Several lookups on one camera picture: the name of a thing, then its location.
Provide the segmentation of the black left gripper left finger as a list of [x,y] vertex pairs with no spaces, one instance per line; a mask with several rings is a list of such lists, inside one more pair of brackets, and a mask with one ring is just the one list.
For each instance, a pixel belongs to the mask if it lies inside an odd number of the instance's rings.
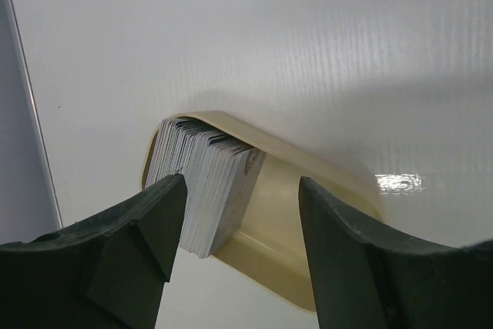
[[179,244],[187,188],[166,176],[29,243],[1,247],[3,328],[153,328]]

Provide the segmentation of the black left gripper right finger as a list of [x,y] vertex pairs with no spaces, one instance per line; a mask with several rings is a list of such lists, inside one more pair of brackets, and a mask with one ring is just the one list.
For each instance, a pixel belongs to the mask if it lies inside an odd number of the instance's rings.
[[322,328],[490,328],[492,243],[454,248],[390,227],[308,177],[299,211]]

